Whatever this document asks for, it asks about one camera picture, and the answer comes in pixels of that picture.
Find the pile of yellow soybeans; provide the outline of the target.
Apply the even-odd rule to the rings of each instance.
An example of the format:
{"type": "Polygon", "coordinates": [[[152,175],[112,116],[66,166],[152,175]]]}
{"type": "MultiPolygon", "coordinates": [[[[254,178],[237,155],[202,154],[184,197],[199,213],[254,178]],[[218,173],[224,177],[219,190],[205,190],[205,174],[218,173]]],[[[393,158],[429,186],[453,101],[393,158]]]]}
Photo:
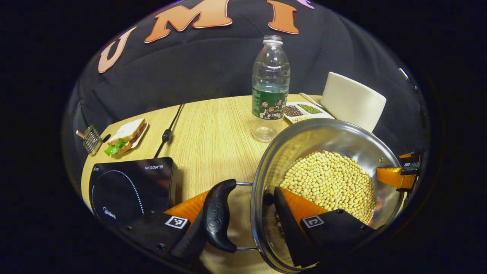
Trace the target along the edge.
{"type": "Polygon", "coordinates": [[[295,160],[280,187],[326,210],[344,209],[365,224],[377,206],[374,179],[354,158],[326,150],[295,160]]]}

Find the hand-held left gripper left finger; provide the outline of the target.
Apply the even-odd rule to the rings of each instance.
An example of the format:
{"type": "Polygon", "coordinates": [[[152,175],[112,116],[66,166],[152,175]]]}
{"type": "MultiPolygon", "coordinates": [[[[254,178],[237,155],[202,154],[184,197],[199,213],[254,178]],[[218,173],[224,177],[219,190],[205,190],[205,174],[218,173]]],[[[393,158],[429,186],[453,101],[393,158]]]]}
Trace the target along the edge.
{"type": "Polygon", "coordinates": [[[202,208],[208,193],[205,191],[163,212],[150,210],[115,227],[115,231],[146,255],[190,267],[199,259],[207,241],[202,228],[202,208]]]}

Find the white toaster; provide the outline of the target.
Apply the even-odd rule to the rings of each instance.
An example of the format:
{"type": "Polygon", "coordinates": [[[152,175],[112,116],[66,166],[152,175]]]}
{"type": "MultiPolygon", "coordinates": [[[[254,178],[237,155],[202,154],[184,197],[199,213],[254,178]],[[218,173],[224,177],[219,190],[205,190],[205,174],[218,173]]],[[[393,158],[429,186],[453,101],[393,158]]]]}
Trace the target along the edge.
{"type": "Polygon", "coordinates": [[[320,104],[338,120],[372,132],[387,99],[355,80],[329,72],[320,104]]]}

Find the stainless steel pot black handle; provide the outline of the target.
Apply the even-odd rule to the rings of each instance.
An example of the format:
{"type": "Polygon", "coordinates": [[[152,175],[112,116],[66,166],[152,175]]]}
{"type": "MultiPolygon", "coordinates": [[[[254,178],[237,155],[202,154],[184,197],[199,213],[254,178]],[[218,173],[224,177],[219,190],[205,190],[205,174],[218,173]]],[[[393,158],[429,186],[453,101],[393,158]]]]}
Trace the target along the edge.
{"type": "MultiPolygon", "coordinates": [[[[228,196],[237,185],[252,187],[250,201],[250,227],[256,248],[264,261],[273,269],[282,273],[297,273],[307,267],[293,266],[288,248],[285,248],[284,236],[271,232],[277,228],[274,205],[267,204],[267,193],[273,194],[278,186],[278,179],[284,179],[285,167],[295,160],[315,151],[327,150],[342,156],[351,156],[358,164],[370,172],[376,180],[377,167],[398,166],[399,161],[393,152],[372,133],[358,126],[341,120],[317,118],[305,120],[282,130],[270,142],[256,168],[250,183],[229,179],[215,185],[207,196],[202,213],[202,227],[207,239],[214,247],[228,253],[239,249],[228,237],[230,211],[228,196]]],[[[404,194],[382,182],[374,183],[374,195],[384,201],[379,209],[374,210],[371,227],[379,228],[394,221],[403,204],[404,194]]]]}

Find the white divided dish with beans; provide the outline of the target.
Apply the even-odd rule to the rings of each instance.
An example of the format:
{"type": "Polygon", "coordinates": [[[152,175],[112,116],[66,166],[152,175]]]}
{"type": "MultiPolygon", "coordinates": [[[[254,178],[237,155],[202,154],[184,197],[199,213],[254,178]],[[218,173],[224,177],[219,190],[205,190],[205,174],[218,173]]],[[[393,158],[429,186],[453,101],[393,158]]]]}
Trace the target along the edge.
{"type": "Polygon", "coordinates": [[[335,119],[322,108],[305,101],[287,102],[284,116],[293,124],[313,118],[335,119]]]}

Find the sandwich with lettuce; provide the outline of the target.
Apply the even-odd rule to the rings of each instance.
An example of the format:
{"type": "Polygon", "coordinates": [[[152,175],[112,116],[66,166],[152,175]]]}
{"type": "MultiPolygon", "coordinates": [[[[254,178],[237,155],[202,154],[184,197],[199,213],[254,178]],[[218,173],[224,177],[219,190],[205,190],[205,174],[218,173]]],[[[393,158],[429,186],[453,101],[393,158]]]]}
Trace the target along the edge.
{"type": "Polygon", "coordinates": [[[141,137],[146,128],[144,118],[134,120],[121,126],[118,131],[108,140],[108,148],[104,153],[108,156],[123,154],[128,151],[134,143],[141,137]]]}

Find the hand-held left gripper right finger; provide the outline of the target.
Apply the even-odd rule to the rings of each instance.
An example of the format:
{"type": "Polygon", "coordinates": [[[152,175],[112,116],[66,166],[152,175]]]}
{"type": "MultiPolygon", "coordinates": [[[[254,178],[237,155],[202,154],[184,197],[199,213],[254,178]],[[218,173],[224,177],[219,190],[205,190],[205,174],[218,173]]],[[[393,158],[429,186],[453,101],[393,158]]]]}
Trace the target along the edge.
{"type": "Polygon", "coordinates": [[[344,257],[375,233],[343,209],[326,210],[282,187],[274,204],[294,266],[344,257]]]}

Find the black induction cooktop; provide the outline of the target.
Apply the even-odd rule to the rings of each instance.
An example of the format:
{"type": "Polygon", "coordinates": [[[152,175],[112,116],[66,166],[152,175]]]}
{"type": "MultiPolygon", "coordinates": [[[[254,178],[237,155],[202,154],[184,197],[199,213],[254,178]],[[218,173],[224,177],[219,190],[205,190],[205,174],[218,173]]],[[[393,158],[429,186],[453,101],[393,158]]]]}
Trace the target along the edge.
{"type": "Polygon", "coordinates": [[[94,216],[105,226],[123,226],[173,207],[176,170],[170,157],[95,164],[88,188],[94,216]]]}

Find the clear plastic water bottle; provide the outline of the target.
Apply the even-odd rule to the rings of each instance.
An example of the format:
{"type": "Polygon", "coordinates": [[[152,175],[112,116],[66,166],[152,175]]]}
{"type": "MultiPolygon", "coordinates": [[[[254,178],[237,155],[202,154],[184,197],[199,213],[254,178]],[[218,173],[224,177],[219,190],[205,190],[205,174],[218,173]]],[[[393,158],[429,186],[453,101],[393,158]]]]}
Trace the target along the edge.
{"type": "Polygon", "coordinates": [[[258,142],[271,142],[282,124],[291,78],[289,60],[282,46],[282,37],[264,36],[263,48],[254,62],[251,134],[258,142]]]}

